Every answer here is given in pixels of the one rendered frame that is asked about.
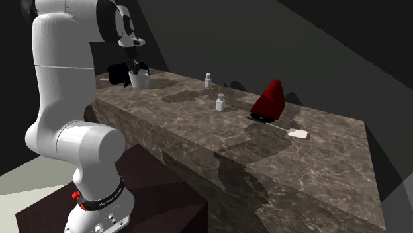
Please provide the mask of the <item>dark robot stand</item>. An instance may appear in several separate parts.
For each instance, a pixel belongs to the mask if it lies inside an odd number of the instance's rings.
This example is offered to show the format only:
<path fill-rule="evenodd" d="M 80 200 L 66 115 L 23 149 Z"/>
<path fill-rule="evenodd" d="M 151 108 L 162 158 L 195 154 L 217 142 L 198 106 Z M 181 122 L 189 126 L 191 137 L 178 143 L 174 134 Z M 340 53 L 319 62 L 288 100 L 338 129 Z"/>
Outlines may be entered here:
<path fill-rule="evenodd" d="M 172 170 L 137 144 L 115 163 L 135 206 L 119 233 L 207 233 L 208 203 Z M 63 233 L 75 206 L 73 183 L 16 214 L 19 233 Z"/>

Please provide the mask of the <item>red cone-shaped object black base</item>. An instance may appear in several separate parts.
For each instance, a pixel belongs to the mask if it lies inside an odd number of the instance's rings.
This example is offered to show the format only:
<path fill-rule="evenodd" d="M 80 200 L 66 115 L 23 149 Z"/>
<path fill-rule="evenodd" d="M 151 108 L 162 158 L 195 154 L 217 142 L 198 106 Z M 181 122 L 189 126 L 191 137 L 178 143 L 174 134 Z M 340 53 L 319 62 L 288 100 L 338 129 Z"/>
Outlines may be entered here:
<path fill-rule="evenodd" d="M 253 119 L 272 123 L 279 119 L 285 108 L 281 82 L 275 79 L 253 105 L 250 116 Z"/>

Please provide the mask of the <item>black rounded object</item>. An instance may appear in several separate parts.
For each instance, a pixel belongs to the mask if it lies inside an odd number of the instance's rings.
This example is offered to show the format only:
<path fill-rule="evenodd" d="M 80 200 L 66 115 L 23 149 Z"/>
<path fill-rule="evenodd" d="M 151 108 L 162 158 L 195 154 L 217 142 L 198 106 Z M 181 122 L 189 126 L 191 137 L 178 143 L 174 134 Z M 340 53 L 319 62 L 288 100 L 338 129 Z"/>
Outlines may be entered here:
<path fill-rule="evenodd" d="M 144 62 L 137 62 L 136 60 L 127 61 L 119 64 L 110 65 L 107 68 L 107 73 L 109 75 L 109 82 L 113 85 L 124 84 L 124 87 L 127 87 L 131 84 L 129 71 L 139 71 L 147 70 L 150 72 L 150 69 Z"/>

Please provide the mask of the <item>white mug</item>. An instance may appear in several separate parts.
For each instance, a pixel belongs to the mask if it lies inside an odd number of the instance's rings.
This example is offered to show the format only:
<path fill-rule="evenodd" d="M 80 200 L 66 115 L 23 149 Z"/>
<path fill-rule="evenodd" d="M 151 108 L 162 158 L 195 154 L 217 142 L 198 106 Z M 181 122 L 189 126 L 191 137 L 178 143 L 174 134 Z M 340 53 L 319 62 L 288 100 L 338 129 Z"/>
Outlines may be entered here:
<path fill-rule="evenodd" d="M 148 89 L 150 85 L 150 74 L 148 70 L 141 69 L 137 74 L 129 71 L 129 78 L 133 89 Z"/>

